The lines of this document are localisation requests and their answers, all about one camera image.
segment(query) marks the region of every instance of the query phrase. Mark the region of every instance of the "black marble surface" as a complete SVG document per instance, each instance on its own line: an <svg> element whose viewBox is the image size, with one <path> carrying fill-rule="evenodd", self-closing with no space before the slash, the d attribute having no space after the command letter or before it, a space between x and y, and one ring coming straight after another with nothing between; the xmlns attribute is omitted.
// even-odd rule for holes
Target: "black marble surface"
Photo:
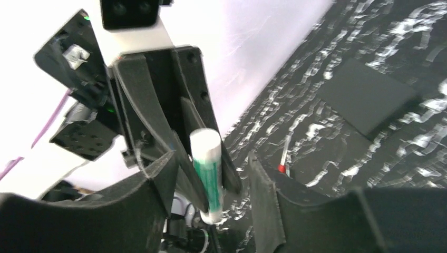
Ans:
<svg viewBox="0 0 447 253"><path fill-rule="evenodd" d="M447 1L334 3L226 136L245 190L226 196L224 252L256 252L244 172L257 150L275 167L292 133L288 164L297 181L337 197L352 187L447 187ZM318 96L355 58L423 95L369 141Z"/></svg>

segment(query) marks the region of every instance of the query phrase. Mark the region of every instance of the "white backdrop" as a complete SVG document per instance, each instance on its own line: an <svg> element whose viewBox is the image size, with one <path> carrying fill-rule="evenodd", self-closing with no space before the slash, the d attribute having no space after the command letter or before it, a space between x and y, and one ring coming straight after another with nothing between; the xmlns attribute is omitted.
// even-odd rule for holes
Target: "white backdrop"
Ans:
<svg viewBox="0 0 447 253"><path fill-rule="evenodd" d="M331 0L176 0L161 10L161 18L175 45L196 45L203 52L210 97L222 134L243 113L275 72L326 12ZM41 143L31 143L66 91L37 68L33 55L80 8L83 1L9 1L0 17L2 55L2 127L0 166L24 156L0 182L0 191L38 187L62 176L61 167L75 167L82 159L47 140L59 127L61 113ZM92 190L129 176L118 139L115 147L76 170L69 181Z"/></svg>

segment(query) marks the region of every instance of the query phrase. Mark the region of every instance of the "green label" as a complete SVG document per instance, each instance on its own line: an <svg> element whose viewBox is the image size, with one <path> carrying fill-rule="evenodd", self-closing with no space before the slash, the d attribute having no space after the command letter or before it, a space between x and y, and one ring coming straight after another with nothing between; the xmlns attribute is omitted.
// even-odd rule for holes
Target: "green label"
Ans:
<svg viewBox="0 0 447 253"><path fill-rule="evenodd" d="M205 187L209 201L209 211L215 212L220 210L220 162L205 164L194 160L194 168Z"/></svg>

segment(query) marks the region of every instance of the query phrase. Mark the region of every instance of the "screwdriver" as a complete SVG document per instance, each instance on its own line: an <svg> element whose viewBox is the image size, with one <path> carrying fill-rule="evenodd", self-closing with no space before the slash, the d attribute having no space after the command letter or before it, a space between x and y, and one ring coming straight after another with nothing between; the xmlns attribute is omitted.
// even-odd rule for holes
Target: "screwdriver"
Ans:
<svg viewBox="0 0 447 253"><path fill-rule="evenodd" d="M281 173L286 173L286 158L287 151L289 150L290 139L291 135L289 134L288 136L286 136L286 140L284 141L283 156L281 157L281 162L278 165L278 170Z"/></svg>

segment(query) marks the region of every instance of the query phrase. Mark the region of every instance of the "tube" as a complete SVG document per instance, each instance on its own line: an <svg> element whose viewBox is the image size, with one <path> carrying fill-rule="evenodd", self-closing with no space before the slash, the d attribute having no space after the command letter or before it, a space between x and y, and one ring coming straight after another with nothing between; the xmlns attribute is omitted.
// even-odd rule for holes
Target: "tube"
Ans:
<svg viewBox="0 0 447 253"><path fill-rule="evenodd" d="M192 162L205 187L209 202L209 212L200 211L200 215L206 224L213 225L222 219L222 139L219 132L210 128L193 131L189 139Z"/></svg>

